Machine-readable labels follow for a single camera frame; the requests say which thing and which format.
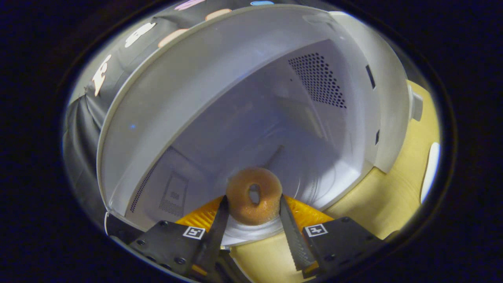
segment perforated metal panel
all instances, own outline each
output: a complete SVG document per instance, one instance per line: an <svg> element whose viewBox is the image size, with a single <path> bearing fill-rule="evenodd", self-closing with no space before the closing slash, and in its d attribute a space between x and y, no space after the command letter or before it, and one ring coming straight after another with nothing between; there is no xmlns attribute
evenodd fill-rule
<svg viewBox="0 0 503 283"><path fill-rule="evenodd" d="M155 170L156 166L157 166L157 163L155 163L154 166L152 166L150 171L148 171L145 179L143 179L143 181L141 182L140 188L138 189L136 196L134 196L133 203L131 204L131 207L129 208L129 210L132 213L134 212L134 210L136 208L136 204L138 203L138 200L140 199L141 193L143 193L143 189L145 188L145 185L147 184L148 180L150 179L150 176L152 175L152 172Z"/></svg>
<svg viewBox="0 0 503 283"><path fill-rule="evenodd" d="M325 57L310 53L288 60L289 65L299 76L311 99L340 108L347 108L341 87L333 76Z"/></svg>
<svg viewBox="0 0 503 283"><path fill-rule="evenodd" d="M171 171L159 208L172 215L183 217L188 183L187 178L175 171Z"/></svg>

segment white plastic edge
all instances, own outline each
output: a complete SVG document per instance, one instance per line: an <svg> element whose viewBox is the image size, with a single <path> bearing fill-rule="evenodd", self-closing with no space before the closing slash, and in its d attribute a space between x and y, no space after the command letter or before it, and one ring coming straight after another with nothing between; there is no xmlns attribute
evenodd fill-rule
<svg viewBox="0 0 503 283"><path fill-rule="evenodd" d="M433 143L430 147L430 154L428 155L428 165L426 166L425 178L423 180L423 186L421 188L421 203L425 200L428 195L430 188L432 187L433 179L437 172L437 167L439 164L440 156L440 145L438 143Z"/></svg>
<svg viewBox="0 0 503 283"><path fill-rule="evenodd" d="M391 46L370 27L344 12L329 14L351 34L369 64L381 110L379 149L374 166L388 173L400 153L410 118L405 70Z"/></svg>
<svg viewBox="0 0 503 283"><path fill-rule="evenodd" d="M407 83L407 88L410 99L409 120L414 119L419 122L423 115L423 98L412 90L410 83Z"/></svg>
<svg viewBox="0 0 503 283"><path fill-rule="evenodd" d="M103 224L105 225L105 234L108 236L108 231L107 231L107 218L108 218L108 211L105 213L105 220L103 221Z"/></svg>
<svg viewBox="0 0 503 283"><path fill-rule="evenodd" d="M121 101L123 100L125 94L128 92L129 88L134 84L134 82L141 76L141 74L148 69L150 64L154 61L156 61L162 54L164 54L166 51L168 51L171 47L173 47L175 44L178 44L182 40L188 38L189 36L193 35L194 33L206 28L209 25L212 25L216 22L225 20L230 17L234 17L238 14L242 14L245 12L248 12L250 10L259 10L259 9L274 9L274 8L284 8L284 7L290 7L290 8L297 8L297 9L303 9L303 10L313 10L313 11L320 11L320 12L326 12L320 9L316 8L311 8L311 7L306 7L306 6L299 6L299 5L271 5L271 6L257 6L257 7L246 7L242 8L236 11L233 11L232 13L228 13L222 16L219 16L215 19L212 19L207 22L202 22L201 24L196 25L195 27L189 29L187 32L181 34L165 46L161 47L158 49L156 52L154 52L151 56L149 56L131 75L130 77L126 80L124 85L121 87L121 89L118 91L117 96L115 97L114 101L112 102L106 116L105 120L103 123L102 131L100 133L99 141L98 141L98 150L97 150L97 164L96 164L96 170L97 170L97 177L98 177L98 185L100 188L100 194L103 200L103 203L105 205L105 208L107 211L112 211L110 208L109 203L107 202L107 198L105 196L104 188L103 188L103 178L102 178L102 154L103 154L103 147L104 147L104 142L105 142L105 136L108 132L108 129L110 127L112 117L114 116L114 113L116 112L117 108L121 104ZM125 218L122 215L116 215L116 217L122 219L123 221Z"/></svg>

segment bagel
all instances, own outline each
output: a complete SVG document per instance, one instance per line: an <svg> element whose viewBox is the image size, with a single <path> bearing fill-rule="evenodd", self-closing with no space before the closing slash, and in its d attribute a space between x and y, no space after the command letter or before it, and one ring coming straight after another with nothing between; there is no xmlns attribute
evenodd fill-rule
<svg viewBox="0 0 503 283"><path fill-rule="evenodd" d="M259 191L259 203L254 203L249 195L254 185ZM230 215L245 225L269 222L279 214L282 193L281 182L271 171L261 167L241 170L227 185Z"/></svg>

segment black background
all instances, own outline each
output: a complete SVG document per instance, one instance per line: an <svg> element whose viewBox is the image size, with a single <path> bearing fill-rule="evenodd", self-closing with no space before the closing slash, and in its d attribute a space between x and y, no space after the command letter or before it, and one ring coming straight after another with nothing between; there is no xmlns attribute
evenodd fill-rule
<svg viewBox="0 0 503 283"><path fill-rule="evenodd" d="M80 25L110 27L118 17L107 12L111 8L134 11L145 3L2 4L2 58L7 63L2 68L7 75L0 198L7 253L2 254L2 269L11 281L170 281L129 256L85 218L67 187L59 156L67 97L54 93L65 70L51 66L71 62L72 49L89 44L86 34L70 35ZM503 186L497 174L497 134L502 132L498 114L503 110L502 9L497 1L352 3L396 30L429 60L445 83L459 130L455 177L436 220L408 247L352 281L501 281ZM96 11L105 12L90 19ZM60 45L60 40L72 44ZM47 53L55 46L57 51Z"/></svg>

